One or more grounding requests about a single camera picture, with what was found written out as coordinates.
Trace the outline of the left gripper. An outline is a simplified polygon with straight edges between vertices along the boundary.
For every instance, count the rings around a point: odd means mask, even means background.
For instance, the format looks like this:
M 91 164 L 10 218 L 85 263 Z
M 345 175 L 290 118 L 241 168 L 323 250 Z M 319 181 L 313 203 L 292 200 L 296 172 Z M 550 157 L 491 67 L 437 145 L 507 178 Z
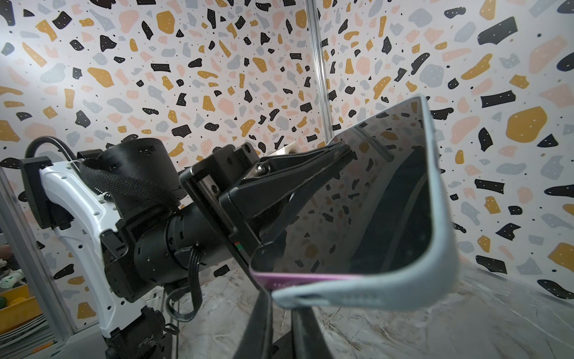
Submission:
M 199 269 L 233 258 L 247 272 L 256 249 L 271 246 L 351 160 L 343 142 L 262 158 L 250 144 L 215 151 L 179 177 L 192 204 L 138 241 L 138 274 L 153 284 L 179 287 L 192 268 L 193 252 L 200 255 Z

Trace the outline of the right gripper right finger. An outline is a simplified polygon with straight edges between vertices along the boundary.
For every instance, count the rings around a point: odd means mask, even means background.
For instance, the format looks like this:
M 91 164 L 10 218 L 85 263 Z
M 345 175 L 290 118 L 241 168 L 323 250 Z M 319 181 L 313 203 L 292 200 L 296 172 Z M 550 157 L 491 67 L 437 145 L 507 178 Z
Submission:
M 291 311 L 292 351 L 297 359 L 333 359 L 311 308 Z

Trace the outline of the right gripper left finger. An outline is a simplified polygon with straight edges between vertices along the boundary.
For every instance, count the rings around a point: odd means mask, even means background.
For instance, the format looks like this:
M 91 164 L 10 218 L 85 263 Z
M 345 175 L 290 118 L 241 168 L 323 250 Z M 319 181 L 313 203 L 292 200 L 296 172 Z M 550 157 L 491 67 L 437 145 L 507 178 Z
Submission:
M 234 359 L 269 359 L 273 346 L 273 305 L 270 293 L 260 290 Z

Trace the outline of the black phone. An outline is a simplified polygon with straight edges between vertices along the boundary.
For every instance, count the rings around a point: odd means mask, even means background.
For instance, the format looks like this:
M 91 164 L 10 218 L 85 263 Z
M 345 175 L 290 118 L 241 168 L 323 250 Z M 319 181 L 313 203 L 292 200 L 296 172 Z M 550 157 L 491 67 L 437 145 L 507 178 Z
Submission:
M 285 309 L 432 305 L 459 260 L 428 101 L 415 95 L 342 131 L 351 161 L 261 245 L 250 272 Z

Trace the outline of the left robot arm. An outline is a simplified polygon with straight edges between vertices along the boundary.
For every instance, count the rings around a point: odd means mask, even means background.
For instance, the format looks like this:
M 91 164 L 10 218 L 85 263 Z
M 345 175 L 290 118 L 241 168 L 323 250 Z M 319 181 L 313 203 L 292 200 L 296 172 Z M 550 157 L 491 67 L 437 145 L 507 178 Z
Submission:
M 200 272 L 231 258 L 248 272 L 352 157 L 341 142 L 266 157 L 228 145 L 178 171 L 159 139 L 73 153 L 43 136 L 20 170 L 37 223 L 85 272 L 106 357 L 170 358 L 177 323 L 202 305 Z

